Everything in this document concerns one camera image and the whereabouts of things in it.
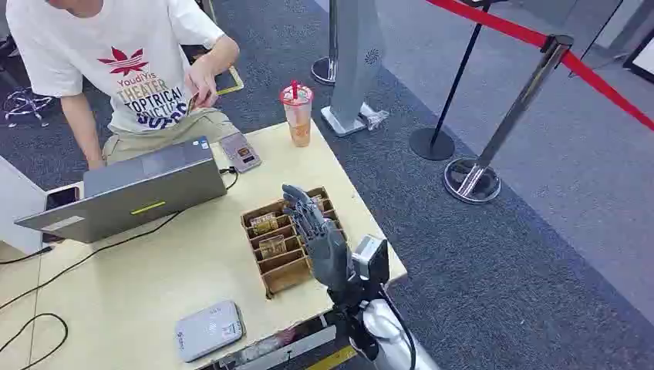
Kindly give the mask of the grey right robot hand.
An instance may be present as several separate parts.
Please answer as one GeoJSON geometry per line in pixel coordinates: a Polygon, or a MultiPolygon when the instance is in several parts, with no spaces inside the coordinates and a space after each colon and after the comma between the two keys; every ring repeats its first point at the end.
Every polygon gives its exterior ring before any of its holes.
{"type": "Polygon", "coordinates": [[[305,244],[315,279],[330,291],[345,291],[352,273],[352,263],[343,233],[334,220],[323,215],[317,203],[304,190],[289,184],[283,184],[281,188],[288,202],[284,213],[295,223],[305,244]]]}

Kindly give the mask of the person's left hand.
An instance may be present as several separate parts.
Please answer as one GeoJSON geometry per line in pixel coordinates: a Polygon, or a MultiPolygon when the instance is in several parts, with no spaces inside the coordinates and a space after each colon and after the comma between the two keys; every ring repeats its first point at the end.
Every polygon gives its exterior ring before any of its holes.
{"type": "Polygon", "coordinates": [[[197,108],[212,107],[217,99],[215,76],[218,74],[209,55],[197,59],[186,72],[186,84],[191,96],[195,96],[197,108]]]}

